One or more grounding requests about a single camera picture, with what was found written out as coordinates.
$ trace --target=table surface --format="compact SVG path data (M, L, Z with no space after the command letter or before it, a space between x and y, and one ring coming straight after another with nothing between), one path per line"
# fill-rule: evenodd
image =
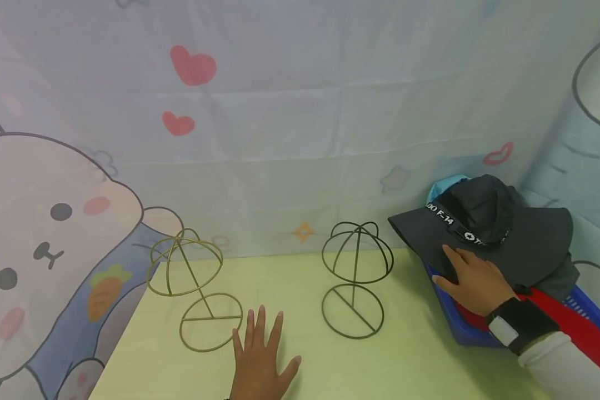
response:
M359 254L359 277L381 258L379 251ZM323 265L320 253L228 258L205 294L228 292L246 313L267 307L267 331L275 314L284 310L278 365L280 371L297 354L303 362L286 399L546 399L517 359L506 350L469 348L456 344L422 263L407 249L394 250L392 273L367 287L384 306L383 327L375 336L351 340L334 333L321 313L322 298L343 283ZM352 265L353 255L343 253ZM192 261L199 281L217 269L217 261ZM153 285L164 288L165 264ZM194 287L183 262L172 262L173 290ZM341 288L345 297L350 289ZM179 337L179 322L198 292L167 298L147 290L91 395L110 399L225 399L233 379L233 348L229 343L210 353L188 350ZM209 299L217 313L237 306ZM347 307L329 297L326 314L348 333L368 329L350 316ZM379 322L377 305L360 289L356 308L372 325ZM203 303L194 308L202 315ZM184 328L191 344L211 346L230 336L238 320L198 321Z

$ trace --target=blue basket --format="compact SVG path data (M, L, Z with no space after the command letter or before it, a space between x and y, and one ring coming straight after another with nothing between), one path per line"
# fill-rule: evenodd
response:
M427 274L431 278L432 275L439 273L433 269L426 262L423 262L424 268L427 270ZM433 284L433 290L438 296L440 306L444 311L444 316L447 319L453 338L456 342L463 346L481 346L481 347L493 347L499 348L502 345L491 336L489 332L482 332L479 329L473 328L471 325L466 323L460 313L457 311L453 299L451 296L442 291L435 283ZM579 313L586 319L590 320L600 329L600 309L587 297L586 294L577 286L573 287L571 294L564 300L565 306L571 310Z

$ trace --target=right hand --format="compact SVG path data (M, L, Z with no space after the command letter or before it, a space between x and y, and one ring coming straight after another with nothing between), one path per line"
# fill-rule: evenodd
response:
M467 250L453 250L446 244L442 249L456 269L458 284L438 275L432 279L467 310L485 317L506 300L518 298L493 262L482 260Z

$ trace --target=wristband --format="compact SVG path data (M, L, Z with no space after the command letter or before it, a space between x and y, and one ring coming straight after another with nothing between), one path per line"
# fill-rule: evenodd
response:
M516 355L537 338L558 332L560 325L531 300L510 298L486 316L489 331Z

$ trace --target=heart shape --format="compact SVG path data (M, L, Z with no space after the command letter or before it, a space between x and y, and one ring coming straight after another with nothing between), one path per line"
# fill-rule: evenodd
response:
M184 84L196 87L216 75L216 60L208 54L189 55L184 46L171 47L171 62Z
M513 152L513 142L507 142L503 146L494 152L487 154L482 163L485 165L500 165L509 159Z
M167 131L174 136L183 136L193 131L196 126L193 118L183 115L176 117L172 112L165 111L162 113L162 123Z

